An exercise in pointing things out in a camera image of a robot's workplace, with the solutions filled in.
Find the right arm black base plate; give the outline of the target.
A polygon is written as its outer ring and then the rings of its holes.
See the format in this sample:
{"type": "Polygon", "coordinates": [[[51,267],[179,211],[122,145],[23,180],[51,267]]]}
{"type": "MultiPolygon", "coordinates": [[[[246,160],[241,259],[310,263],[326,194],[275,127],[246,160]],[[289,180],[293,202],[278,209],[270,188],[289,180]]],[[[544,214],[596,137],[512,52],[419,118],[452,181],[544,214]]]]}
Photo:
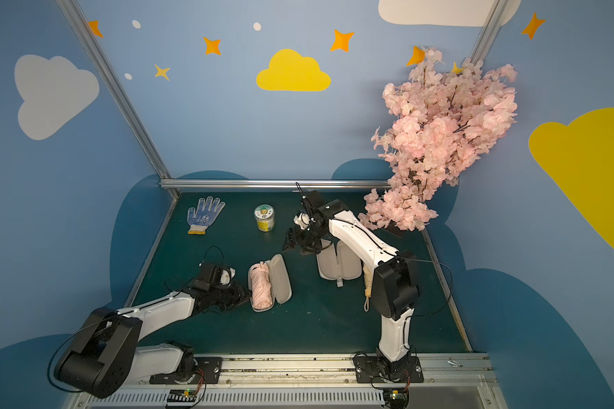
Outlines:
{"type": "Polygon", "coordinates": [[[424,382],[421,362],[414,354],[406,354],[399,361],[389,361],[383,355],[355,354],[352,363],[358,383],[424,382]]]}

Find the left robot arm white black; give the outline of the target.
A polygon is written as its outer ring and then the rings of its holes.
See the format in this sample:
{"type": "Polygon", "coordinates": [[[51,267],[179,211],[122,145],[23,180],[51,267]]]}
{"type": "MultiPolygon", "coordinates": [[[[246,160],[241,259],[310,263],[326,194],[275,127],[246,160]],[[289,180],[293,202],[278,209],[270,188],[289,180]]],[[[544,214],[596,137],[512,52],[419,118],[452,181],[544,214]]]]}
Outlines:
{"type": "Polygon", "coordinates": [[[129,308],[98,308],[70,337],[56,364],[49,364],[49,380],[97,398],[107,398],[123,384],[135,381],[195,383],[199,367],[192,347],[178,342],[141,347],[139,342],[212,307],[222,312],[236,308],[248,302],[251,295],[233,281],[210,291],[189,286],[129,308]]]}

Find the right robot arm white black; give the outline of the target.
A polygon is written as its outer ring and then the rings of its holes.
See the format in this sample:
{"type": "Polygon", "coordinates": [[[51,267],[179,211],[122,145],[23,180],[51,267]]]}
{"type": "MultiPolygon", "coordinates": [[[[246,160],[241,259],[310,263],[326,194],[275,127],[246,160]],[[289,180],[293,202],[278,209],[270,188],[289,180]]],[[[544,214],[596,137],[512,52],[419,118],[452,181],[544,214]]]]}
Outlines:
{"type": "Polygon", "coordinates": [[[364,278],[365,304],[382,316],[379,360],[395,372],[409,355],[409,325],[421,296],[419,272],[410,252],[380,240],[351,211],[332,216],[317,211],[293,218],[286,249],[300,248],[317,257],[319,275],[336,281],[364,278]]]}

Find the black grey zippered umbrella case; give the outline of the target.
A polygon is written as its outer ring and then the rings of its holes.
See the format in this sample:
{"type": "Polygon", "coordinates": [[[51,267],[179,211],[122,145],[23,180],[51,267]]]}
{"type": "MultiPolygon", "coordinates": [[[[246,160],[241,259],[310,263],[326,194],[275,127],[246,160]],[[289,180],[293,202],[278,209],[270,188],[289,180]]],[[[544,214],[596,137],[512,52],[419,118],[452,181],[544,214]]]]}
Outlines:
{"type": "MultiPolygon", "coordinates": [[[[271,259],[265,261],[269,266],[269,274],[271,275],[271,287],[272,287],[272,296],[274,298],[274,302],[271,308],[262,311],[255,312],[265,312],[273,308],[276,303],[283,304],[286,303],[292,296],[293,291],[291,288],[291,283],[288,275],[288,270],[284,261],[284,258],[281,254],[276,254],[271,259]]],[[[248,289],[250,290],[250,281],[248,278],[248,289]]]]}

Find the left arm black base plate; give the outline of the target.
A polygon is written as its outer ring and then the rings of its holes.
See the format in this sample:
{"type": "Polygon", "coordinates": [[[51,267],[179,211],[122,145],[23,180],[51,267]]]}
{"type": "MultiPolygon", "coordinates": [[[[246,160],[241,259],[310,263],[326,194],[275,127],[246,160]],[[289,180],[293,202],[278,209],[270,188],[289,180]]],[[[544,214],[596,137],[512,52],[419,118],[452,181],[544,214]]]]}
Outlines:
{"type": "Polygon", "coordinates": [[[165,385],[217,384],[222,366],[221,357],[194,356],[183,359],[175,372],[153,375],[149,382],[165,385]]]}

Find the pink umbrella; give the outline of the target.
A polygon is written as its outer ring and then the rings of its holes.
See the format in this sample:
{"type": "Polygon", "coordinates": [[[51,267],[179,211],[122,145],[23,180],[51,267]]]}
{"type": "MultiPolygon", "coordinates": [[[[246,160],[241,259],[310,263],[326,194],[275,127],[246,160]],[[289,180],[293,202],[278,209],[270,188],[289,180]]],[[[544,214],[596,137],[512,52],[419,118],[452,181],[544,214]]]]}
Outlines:
{"type": "Polygon", "coordinates": [[[251,267],[248,275],[252,292],[252,308],[256,311],[271,308],[274,302],[271,287],[271,275],[266,262],[260,262],[251,267]]]}

